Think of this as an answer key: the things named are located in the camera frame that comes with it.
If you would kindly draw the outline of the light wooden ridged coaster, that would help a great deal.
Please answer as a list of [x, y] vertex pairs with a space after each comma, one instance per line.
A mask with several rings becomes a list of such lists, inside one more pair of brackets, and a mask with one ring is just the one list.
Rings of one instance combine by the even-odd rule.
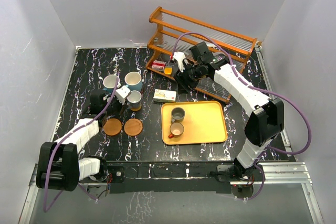
[[129, 136], [139, 135], [142, 129], [142, 122], [138, 119], [129, 119], [124, 125], [124, 132]]

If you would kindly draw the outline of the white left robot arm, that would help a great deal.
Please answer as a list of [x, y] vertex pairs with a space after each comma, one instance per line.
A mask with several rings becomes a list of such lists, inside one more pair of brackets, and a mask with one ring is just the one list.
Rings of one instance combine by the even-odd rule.
[[73, 191], [85, 178], [104, 181], [108, 177], [106, 161], [102, 157], [78, 158], [79, 152], [106, 124], [106, 110], [118, 93], [113, 89], [110, 99], [94, 118], [80, 119], [63, 137], [54, 142], [45, 142], [39, 153], [36, 185], [38, 188]]

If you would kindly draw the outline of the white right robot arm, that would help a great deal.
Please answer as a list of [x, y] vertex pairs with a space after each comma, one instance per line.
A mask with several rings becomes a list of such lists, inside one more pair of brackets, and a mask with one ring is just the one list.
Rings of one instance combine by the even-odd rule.
[[171, 55], [178, 65], [174, 79], [179, 90], [190, 91], [202, 79], [210, 78], [226, 89], [248, 116], [244, 129], [246, 140], [234, 167], [235, 176], [247, 180], [259, 155], [284, 129], [284, 103], [255, 90], [236, 70], [227, 53], [212, 53], [205, 42], [191, 47], [190, 52], [193, 60], [187, 59], [183, 52]]

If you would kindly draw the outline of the large blue mug front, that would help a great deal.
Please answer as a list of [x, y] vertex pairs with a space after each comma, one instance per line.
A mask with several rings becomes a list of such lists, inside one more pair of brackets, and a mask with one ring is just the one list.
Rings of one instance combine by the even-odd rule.
[[138, 72], [129, 72], [124, 77], [125, 85], [131, 91], [139, 91], [142, 90], [142, 77]]

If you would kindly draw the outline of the small grey green cup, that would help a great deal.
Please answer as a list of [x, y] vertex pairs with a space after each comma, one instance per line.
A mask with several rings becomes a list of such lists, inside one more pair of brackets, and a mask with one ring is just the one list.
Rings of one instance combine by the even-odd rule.
[[175, 107], [171, 111], [171, 123], [181, 123], [184, 120], [185, 117], [185, 111], [181, 107]]

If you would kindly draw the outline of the plain orange wooden coaster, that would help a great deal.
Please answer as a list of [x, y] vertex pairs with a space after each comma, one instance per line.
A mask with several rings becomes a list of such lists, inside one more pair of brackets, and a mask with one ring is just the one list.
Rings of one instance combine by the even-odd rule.
[[122, 129], [121, 121], [115, 118], [108, 119], [105, 125], [103, 126], [103, 130], [105, 134], [108, 136], [115, 136], [119, 134], [121, 129]]

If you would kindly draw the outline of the grey blue speckled mug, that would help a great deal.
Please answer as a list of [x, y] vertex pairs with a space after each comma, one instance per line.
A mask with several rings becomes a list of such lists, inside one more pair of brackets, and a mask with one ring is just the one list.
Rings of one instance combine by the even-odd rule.
[[131, 91], [130, 95], [127, 97], [128, 108], [132, 111], [138, 111], [142, 106], [142, 94], [137, 91]]

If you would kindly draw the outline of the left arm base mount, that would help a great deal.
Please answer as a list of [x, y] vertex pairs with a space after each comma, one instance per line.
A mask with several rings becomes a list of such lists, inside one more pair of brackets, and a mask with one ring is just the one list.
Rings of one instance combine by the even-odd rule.
[[87, 192], [98, 197], [100, 193], [106, 196], [112, 192], [112, 186], [122, 184], [125, 179], [125, 168], [120, 164], [107, 164], [96, 175], [90, 175], [79, 184], [86, 188]]

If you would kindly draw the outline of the large blue mug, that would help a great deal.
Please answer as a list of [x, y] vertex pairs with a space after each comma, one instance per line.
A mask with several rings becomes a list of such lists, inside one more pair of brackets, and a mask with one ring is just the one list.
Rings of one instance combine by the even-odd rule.
[[131, 91], [139, 91], [142, 90], [142, 77], [138, 72], [129, 72], [124, 77], [125, 85]]
[[112, 93], [115, 84], [117, 84], [117, 89], [121, 87], [120, 79], [116, 75], [108, 75], [103, 80], [103, 89], [109, 93]]

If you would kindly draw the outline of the small red orange cup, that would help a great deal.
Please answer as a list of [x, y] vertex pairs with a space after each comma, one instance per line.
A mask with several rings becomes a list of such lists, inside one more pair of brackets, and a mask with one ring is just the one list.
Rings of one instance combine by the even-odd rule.
[[184, 126], [181, 123], [175, 122], [171, 124], [169, 138], [179, 137], [183, 133], [184, 133]]

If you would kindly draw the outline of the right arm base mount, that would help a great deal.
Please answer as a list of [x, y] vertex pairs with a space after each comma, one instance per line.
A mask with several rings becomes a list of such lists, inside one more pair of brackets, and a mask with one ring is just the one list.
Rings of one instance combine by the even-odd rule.
[[237, 162], [218, 165], [209, 173], [209, 176], [219, 182], [238, 183], [237, 186], [240, 188], [251, 187], [255, 182], [266, 180], [262, 166], [254, 164], [249, 168], [243, 168]]

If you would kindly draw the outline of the large blue mug back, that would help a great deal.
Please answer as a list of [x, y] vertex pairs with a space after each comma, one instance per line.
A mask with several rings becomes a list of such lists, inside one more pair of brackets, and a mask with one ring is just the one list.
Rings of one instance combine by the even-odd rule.
[[108, 75], [103, 80], [103, 89], [109, 93], [112, 93], [115, 84], [117, 84], [117, 89], [121, 87], [120, 79], [116, 75]]

